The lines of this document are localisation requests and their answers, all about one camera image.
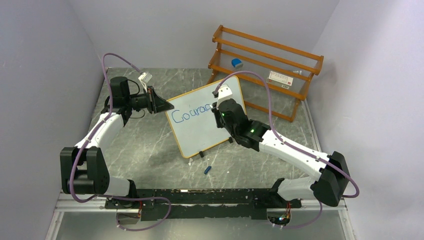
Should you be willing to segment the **yellow framed whiteboard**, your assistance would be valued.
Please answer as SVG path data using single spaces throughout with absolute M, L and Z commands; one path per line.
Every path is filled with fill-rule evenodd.
M 228 141 L 231 137 L 225 128 L 217 127 L 212 113 L 212 104 L 218 101 L 213 91 L 219 83 L 216 81 L 167 100 L 174 108 L 165 114 L 185 159 Z

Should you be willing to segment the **blue marker cap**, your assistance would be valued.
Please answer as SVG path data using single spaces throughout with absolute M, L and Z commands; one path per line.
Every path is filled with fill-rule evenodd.
M 211 166 L 208 166 L 208 167 L 205 169 L 204 174 L 205 174 L 205 175 L 207 175 L 207 174 L 208 174 L 208 172 L 209 172 L 211 169 L 212 169 L 212 167 L 211 167 Z

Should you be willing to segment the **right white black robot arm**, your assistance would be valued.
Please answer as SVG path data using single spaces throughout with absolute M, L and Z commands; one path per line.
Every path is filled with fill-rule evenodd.
M 242 106 L 232 98 L 214 102 L 211 111 L 217 127 L 226 129 L 237 144 L 277 157 L 307 174 L 275 182 L 269 197 L 275 207 L 299 199 L 316 199 L 330 207 L 339 205 L 350 176 L 343 154 L 315 151 L 274 133 L 269 125 L 248 119 Z

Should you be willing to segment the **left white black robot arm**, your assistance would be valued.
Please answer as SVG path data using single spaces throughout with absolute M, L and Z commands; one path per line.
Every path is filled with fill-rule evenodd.
M 84 139 L 60 152 L 62 190 L 65 194 L 118 197 L 124 207 L 132 208 L 139 200 L 135 183 L 110 175 L 103 150 L 111 145 L 133 111 L 147 110 L 156 114 L 172 110 L 174 106 L 158 96 L 153 86 L 145 86 L 142 93 L 131 94 L 129 79 L 124 76 L 112 78 L 109 86 L 108 99 L 112 104 L 105 104 L 96 125 Z

